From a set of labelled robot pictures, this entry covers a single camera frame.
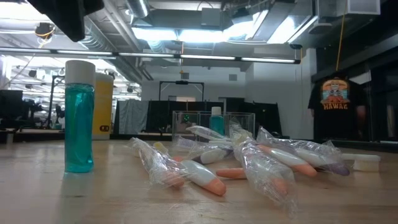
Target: clear acrylic box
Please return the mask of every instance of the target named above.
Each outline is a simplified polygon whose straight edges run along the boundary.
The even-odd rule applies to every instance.
[[[238,120],[246,131],[254,133],[254,125],[256,123],[256,115],[254,113],[226,112],[220,116],[224,117],[225,136],[229,137],[229,122],[232,119]],[[195,136],[190,131],[187,131],[186,128],[195,125],[210,128],[210,117],[211,112],[209,111],[173,111],[173,139],[175,136],[181,136],[195,141],[206,142],[206,139]]]

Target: blue liquid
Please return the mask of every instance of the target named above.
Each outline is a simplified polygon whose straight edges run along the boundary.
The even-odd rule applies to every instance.
[[[210,129],[224,135],[224,118],[222,116],[211,116]]]
[[[69,83],[65,89],[65,172],[89,172],[94,167],[91,135],[94,87]]]

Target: bottle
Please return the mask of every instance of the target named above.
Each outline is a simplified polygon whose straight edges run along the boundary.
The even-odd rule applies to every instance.
[[[96,73],[93,140],[109,140],[112,121],[112,95],[113,77]]]
[[[94,167],[95,65],[69,60],[65,70],[65,172],[89,172]]]
[[[211,108],[210,129],[224,135],[224,117],[221,115],[221,107]]]

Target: wall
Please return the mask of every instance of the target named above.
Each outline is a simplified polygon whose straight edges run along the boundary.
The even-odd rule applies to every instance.
[[[181,80],[180,67],[147,67],[148,72],[154,77],[154,81],[142,83],[141,100],[159,99],[159,81]],[[219,97],[245,97],[244,72],[239,68],[211,68],[207,67],[184,67],[184,72],[190,73],[189,82],[204,82],[204,100],[218,101]],[[229,81],[229,74],[237,74],[237,81]],[[171,83],[162,84],[161,100],[168,100],[169,96],[190,96],[201,101],[201,85],[176,85]]]
[[[246,101],[277,103],[282,133],[312,139],[313,122],[307,109],[311,75],[316,73],[316,53],[307,51],[301,65],[254,63],[246,73]]]
[[[147,70],[155,81],[142,84],[142,100],[158,100],[160,80],[180,80],[178,67],[147,67]],[[282,133],[295,139],[313,139],[313,120],[307,106],[311,75],[317,72],[315,49],[307,50],[301,65],[254,63],[246,73],[238,68],[184,67],[183,70],[190,72],[189,81],[205,82],[205,100],[239,97],[247,102],[277,103]],[[238,81],[228,81],[229,74],[238,74]],[[162,92],[161,100],[169,96],[194,96],[201,100],[201,93],[194,86],[171,84]]]

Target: plastic bag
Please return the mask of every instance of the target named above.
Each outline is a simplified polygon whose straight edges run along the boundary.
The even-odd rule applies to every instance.
[[[167,154],[168,149],[161,143],[156,142],[154,147],[160,151],[165,152]],[[174,157],[175,161],[181,163],[181,165],[186,167],[186,171],[188,172],[188,178],[195,184],[200,187],[217,194],[218,196],[223,196],[226,192],[226,186],[216,175],[214,175],[210,170],[208,170],[205,166],[192,161],[185,160],[182,157],[176,156]]]
[[[242,164],[250,186],[269,197],[289,215],[297,212],[297,195],[292,170],[257,147],[251,133],[230,122],[229,134],[235,158]]]
[[[193,160],[200,164],[211,164],[233,156],[231,142],[211,142],[196,142],[177,136],[173,141],[172,147],[174,151],[189,152],[188,156],[183,159]]]
[[[198,144],[188,154],[188,158],[200,164],[211,164],[230,157],[233,157],[233,147],[222,142]]]
[[[187,131],[192,132],[200,137],[205,139],[209,139],[212,141],[229,141],[229,138],[219,134],[216,131],[211,130],[210,128],[205,128],[202,126],[192,126],[186,129]]]
[[[149,174],[151,185],[180,188],[184,185],[184,178],[191,175],[181,163],[171,159],[169,155],[159,152],[138,138],[131,139],[131,147],[133,150],[138,151],[142,165],[144,165]]]
[[[192,141],[191,139],[175,136],[173,138],[172,150],[175,152],[190,152],[200,144],[200,142]]]
[[[349,175],[341,152],[331,141],[318,144],[311,141],[274,138],[267,130],[260,127],[257,142],[264,146],[276,147],[285,152],[299,156],[318,170],[326,170],[334,174]]]

